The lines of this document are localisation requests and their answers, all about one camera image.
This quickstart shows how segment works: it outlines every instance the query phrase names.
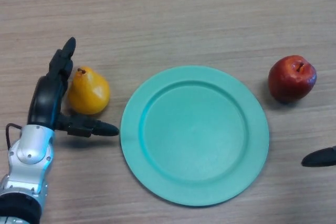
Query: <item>teal plate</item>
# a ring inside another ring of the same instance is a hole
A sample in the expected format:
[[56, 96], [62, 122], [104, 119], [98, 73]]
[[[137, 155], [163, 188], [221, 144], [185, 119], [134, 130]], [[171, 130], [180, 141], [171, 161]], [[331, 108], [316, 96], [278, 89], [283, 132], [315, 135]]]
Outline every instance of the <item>teal plate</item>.
[[183, 66], [142, 84], [121, 120], [121, 147], [152, 193], [209, 206], [245, 190], [265, 163], [269, 132], [255, 96], [217, 69]]

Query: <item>red apple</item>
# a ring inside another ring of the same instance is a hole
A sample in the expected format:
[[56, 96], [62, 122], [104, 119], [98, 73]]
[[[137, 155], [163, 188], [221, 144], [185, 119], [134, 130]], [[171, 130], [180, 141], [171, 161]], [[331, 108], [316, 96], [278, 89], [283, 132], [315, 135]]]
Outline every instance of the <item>red apple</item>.
[[316, 83], [314, 66], [300, 55], [282, 58], [271, 68], [268, 87], [279, 102], [289, 103], [305, 97]]

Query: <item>yellow pear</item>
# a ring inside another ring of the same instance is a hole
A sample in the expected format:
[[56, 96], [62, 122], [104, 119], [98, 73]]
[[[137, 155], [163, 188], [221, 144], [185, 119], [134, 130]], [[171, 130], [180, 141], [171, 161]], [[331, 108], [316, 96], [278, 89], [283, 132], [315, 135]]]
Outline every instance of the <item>yellow pear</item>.
[[69, 88], [68, 100], [77, 113], [97, 114], [109, 103], [109, 83], [89, 67], [78, 68]]

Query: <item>wood grain surface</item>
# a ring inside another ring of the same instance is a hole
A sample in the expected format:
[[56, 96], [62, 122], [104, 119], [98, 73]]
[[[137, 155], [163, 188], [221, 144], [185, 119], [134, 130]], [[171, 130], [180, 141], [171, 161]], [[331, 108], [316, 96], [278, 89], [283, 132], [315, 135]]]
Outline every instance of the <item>wood grain surface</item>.
[[[131, 175], [118, 138], [57, 133], [42, 223], [336, 223], [336, 169], [302, 158], [336, 143], [336, 0], [0, 0], [0, 176], [8, 172], [5, 125], [24, 125], [37, 79], [74, 36], [75, 66], [111, 84], [100, 119], [120, 125], [134, 90], [169, 67], [197, 64], [232, 74], [266, 111], [266, 166], [238, 197], [185, 208], [146, 191]], [[317, 84], [280, 106], [265, 81], [278, 59], [307, 58]]]

